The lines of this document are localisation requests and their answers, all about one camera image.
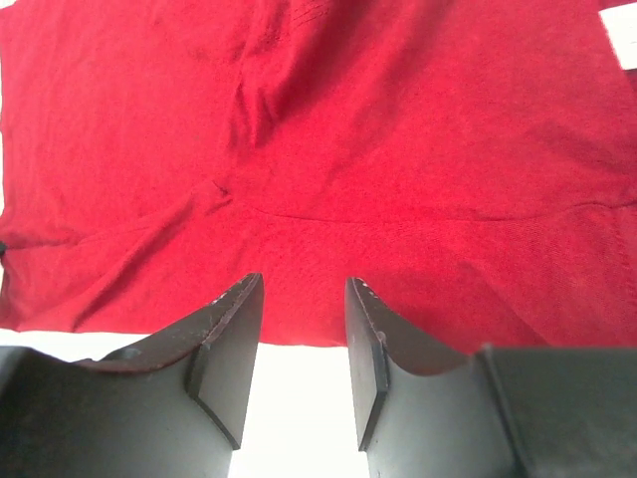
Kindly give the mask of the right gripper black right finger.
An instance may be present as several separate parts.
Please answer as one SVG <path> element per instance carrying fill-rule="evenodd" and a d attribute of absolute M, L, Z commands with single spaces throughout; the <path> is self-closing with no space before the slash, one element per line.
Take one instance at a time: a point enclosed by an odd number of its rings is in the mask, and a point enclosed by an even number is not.
<path fill-rule="evenodd" d="M 373 477 L 632 477 L 632 348 L 465 355 L 345 286 L 357 446 Z"/>

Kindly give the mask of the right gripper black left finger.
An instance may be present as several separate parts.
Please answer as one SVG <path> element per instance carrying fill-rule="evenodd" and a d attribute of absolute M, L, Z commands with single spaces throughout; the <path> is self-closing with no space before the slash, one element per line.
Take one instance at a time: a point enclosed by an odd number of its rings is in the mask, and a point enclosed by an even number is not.
<path fill-rule="evenodd" d="M 245 426 L 264 281 L 100 360 L 1 351 L 5 477 L 224 477 Z"/>

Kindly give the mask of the red t shirt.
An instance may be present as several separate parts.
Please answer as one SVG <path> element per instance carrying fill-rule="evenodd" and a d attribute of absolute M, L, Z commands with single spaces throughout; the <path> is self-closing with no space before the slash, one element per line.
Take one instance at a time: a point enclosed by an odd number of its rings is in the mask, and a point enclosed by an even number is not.
<path fill-rule="evenodd" d="M 251 272 L 340 346 L 636 342 L 636 83 L 598 1 L 18 1 L 1 324 L 151 333 Z"/>

